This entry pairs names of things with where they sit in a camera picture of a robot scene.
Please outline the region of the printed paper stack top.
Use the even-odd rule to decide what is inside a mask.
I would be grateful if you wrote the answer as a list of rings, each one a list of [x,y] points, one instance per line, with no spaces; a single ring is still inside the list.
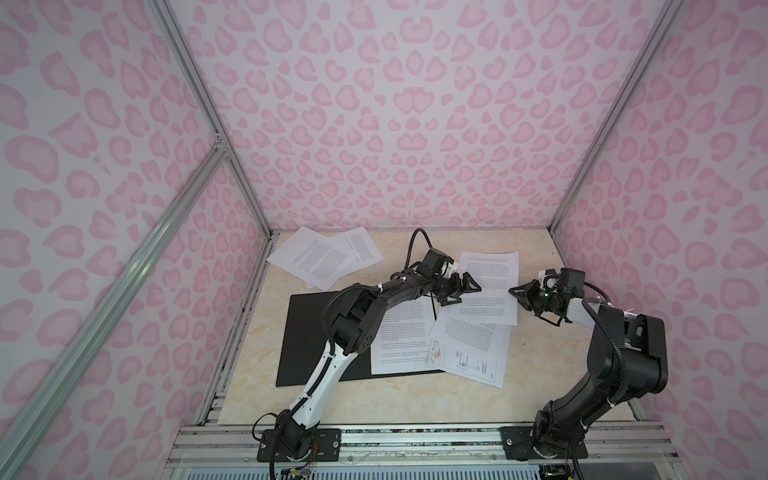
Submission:
[[[428,372],[429,334],[435,322],[429,297],[388,310],[370,348],[373,376]]]

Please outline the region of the red folder black inside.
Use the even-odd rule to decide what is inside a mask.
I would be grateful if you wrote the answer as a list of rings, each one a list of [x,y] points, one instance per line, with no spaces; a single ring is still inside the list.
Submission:
[[[336,291],[294,294],[290,297],[276,386],[303,386],[309,380],[327,341],[320,318],[325,304]],[[360,354],[341,376],[341,382],[437,374],[439,370],[374,375],[371,351]]]

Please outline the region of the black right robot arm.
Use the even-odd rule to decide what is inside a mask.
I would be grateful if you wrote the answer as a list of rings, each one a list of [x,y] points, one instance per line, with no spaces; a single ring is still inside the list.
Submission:
[[[614,407],[657,394],[669,372],[662,319],[616,307],[581,271],[548,270],[541,279],[512,287],[509,293],[543,321],[554,314],[559,327],[581,323],[592,328],[585,375],[562,397],[540,409],[530,427],[502,427],[508,460],[566,459],[587,456],[583,441],[592,424]]]

